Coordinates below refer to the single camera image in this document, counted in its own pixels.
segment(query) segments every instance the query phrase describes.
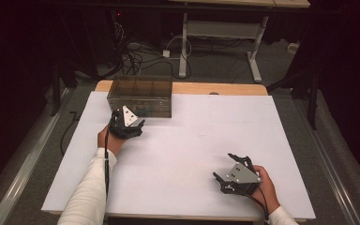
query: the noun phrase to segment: black cable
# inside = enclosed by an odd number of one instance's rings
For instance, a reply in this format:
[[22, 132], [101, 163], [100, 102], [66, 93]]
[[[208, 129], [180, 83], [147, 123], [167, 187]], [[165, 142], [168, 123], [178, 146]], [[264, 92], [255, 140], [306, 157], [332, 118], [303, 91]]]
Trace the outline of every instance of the black cable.
[[262, 194], [262, 198], [264, 199], [264, 205], [265, 205], [265, 211], [264, 212], [266, 212], [266, 215], [265, 215], [265, 217], [266, 217], [266, 219], [265, 220], [268, 220], [268, 206], [267, 206], [267, 200], [265, 199], [265, 196], [264, 196], [264, 193], [263, 193], [263, 191], [262, 191], [262, 189], [259, 187], [259, 190], [260, 190], [260, 192], [261, 192], [261, 194]]
[[64, 142], [64, 138], [66, 137], [66, 134], [67, 132], [69, 131], [69, 129], [72, 127], [72, 125], [75, 123], [75, 122], [78, 122], [80, 121], [80, 118], [81, 116], [79, 116], [78, 118], [76, 118], [77, 116], [77, 112], [69, 112], [69, 113], [72, 113], [73, 116], [72, 116], [72, 122], [68, 125], [68, 127], [66, 128], [66, 130], [64, 131], [64, 134], [63, 136], [61, 136], [61, 140], [60, 140], [60, 152], [61, 152], [61, 155], [64, 156], [65, 152], [64, 152], [64, 147], [63, 147], [63, 142]]
[[105, 175], [105, 184], [106, 184], [106, 200], [108, 198], [108, 190], [110, 187], [110, 161], [109, 161], [109, 157], [108, 157], [108, 150], [107, 150], [107, 145], [108, 145], [108, 137], [110, 134], [110, 127], [111, 127], [111, 123], [113, 122], [113, 118], [114, 116], [111, 117], [110, 122], [108, 123], [107, 126], [107, 132], [105, 135], [105, 141], [104, 141], [104, 175]]
[[264, 220], [268, 221], [267, 202], [265, 201], [265, 197], [264, 197], [263, 192], [262, 192], [262, 197], [264, 198], [265, 205], [262, 204], [259, 200], [255, 199], [253, 196], [247, 194], [245, 191], [239, 190], [239, 189], [238, 189], [238, 191], [242, 192], [243, 196], [246, 196], [246, 197], [250, 198], [252, 201], [254, 201], [255, 203], [257, 203], [262, 208], [262, 210], [264, 211]]

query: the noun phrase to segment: gray floor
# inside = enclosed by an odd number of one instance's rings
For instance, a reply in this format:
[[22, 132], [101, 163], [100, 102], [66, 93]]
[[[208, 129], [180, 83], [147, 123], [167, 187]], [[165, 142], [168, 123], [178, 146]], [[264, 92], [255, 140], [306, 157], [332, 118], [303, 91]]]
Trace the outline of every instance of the gray floor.
[[[191, 77], [184, 82], [253, 83], [249, 67], [245, 63], [245, 49], [251, 48], [252, 43], [245, 41], [240, 47], [215, 48], [213, 52], [199, 50], [198, 44], [193, 45], [192, 51], [196, 55], [203, 53], [208, 53], [208, 55], [197, 57], [192, 54], [189, 57], [188, 62], [192, 73]], [[293, 55], [286, 52], [288, 44], [280, 41], [272, 45], [263, 44], [259, 49], [257, 62], [262, 74], [262, 84], [274, 83], [285, 75], [293, 59]], [[155, 56], [143, 54], [143, 61], [151, 58]], [[175, 60], [170, 62], [173, 71], [176, 72], [178, 62]], [[141, 71], [141, 75], [170, 73], [171, 68], [168, 64], [157, 64]], [[41, 212], [40, 208], [61, 162], [60, 141], [72, 122], [72, 112], [77, 112], [77, 116], [81, 115], [89, 93], [96, 86], [95, 82], [88, 82], [81, 78], [79, 82], [76, 89], [69, 90], [63, 97], [64, 105], [60, 116], [56, 118], [51, 134], [43, 144], [44, 147], [33, 172], [29, 179], [24, 181], [26, 185], [20, 197], [18, 200], [13, 200], [11, 211], [0, 215], [0, 218], [7, 218], [6, 224], [55, 224], [57, 222], [58, 216]], [[360, 224], [360, 168], [330, 116], [324, 97], [321, 93], [319, 94], [317, 130], [312, 130], [306, 122], [304, 100], [292, 99], [290, 91], [283, 89], [274, 91], [272, 96], [317, 216], [316, 219], [307, 221], [305, 224]], [[47, 98], [52, 98], [50, 93], [47, 93]], [[0, 203], [29, 153], [36, 147], [36, 142], [46, 134], [45, 127], [51, 123], [49, 121], [52, 119], [49, 116], [51, 109], [50, 103], [2, 172]], [[64, 137], [64, 148], [67, 147], [75, 127], [76, 122]]]

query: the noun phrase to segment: person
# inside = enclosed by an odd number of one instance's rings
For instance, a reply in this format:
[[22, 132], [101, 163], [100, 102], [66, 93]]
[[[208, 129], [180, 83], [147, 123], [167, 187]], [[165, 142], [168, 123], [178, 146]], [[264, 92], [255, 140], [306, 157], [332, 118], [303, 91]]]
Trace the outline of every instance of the person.
[[[105, 187], [105, 136], [107, 127], [97, 135], [97, 151], [80, 184], [69, 198], [67, 205], [58, 220], [60, 225], [68, 224], [103, 224], [106, 207]], [[109, 150], [110, 174], [116, 164], [116, 156], [121, 151], [126, 140], [116, 138], [111, 133], [108, 136], [107, 149]], [[262, 166], [254, 166], [262, 179], [260, 189], [252, 196], [260, 203], [266, 204], [270, 225], [297, 224], [293, 217], [279, 204], [276, 190], [267, 171]]]
[[[103, 224], [106, 208], [105, 185], [105, 136], [106, 126], [97, 135], [97, 151], [84, 174], [80, 184], [75, 188], [57, 224]], [[116, 156], [126, 140], [108, 136], [110, 174], [116, 164]]]

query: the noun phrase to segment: dark background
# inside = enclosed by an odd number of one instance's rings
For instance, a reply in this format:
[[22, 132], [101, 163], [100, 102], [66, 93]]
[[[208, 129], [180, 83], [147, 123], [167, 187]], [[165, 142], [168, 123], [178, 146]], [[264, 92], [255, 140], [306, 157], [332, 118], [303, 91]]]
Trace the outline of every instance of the dark background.
[[[320, 69], [320, 89], [360, 164], [360, 1], [313, 1], [311, 8], [344, 8], [346, 13], [340, 18], [275, 15], [263, 40], [303, 39], [287, 77], [311, 65]], [[105, 46], [112, 44], [104, 35], [110, 29], [107, 15], [100, 9], [55, 10], [31, 0], [0, 1], [0, 172], [44, 109], [54, 64], [67, 71], [61, 74], [64, 80], [73, 81], [74, 69], [99, 79], [96, 64], [118, 60], [120, 52]], [[180, 33], [181, 17], [139, 11], [125, 25], [159, 45], [161, 37]]]

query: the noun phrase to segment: wooden table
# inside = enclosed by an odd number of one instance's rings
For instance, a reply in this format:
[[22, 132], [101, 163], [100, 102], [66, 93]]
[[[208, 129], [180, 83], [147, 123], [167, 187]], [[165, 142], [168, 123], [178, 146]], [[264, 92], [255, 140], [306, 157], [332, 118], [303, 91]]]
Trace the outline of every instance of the wooden table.
[[[87, 170], [96, 134], [111, 117], [106, 97], [112, 84], [99, 82], [91, 93], [42, 211], [61, 213]], [[225, 177], [235, 163], [227, 154], [233, 153], [264, 165], [295, 219], [315, 218], [275, 103], [262, 85], [174, 82], [172, 92], [172, 118], [147, 118], [143, 135], [124, 146], [110, 182], [109, 217], [261, 220], [252, 202], [221, 193], [212, 175]]]
[[[113, 81], [101, 81], [95, 91], [108, 92]], [[220, 94], [231, 96], [268, 96], [267, 90], [260, 84], [210, 83], [210, 82], [174, 82], [174, 94]]]

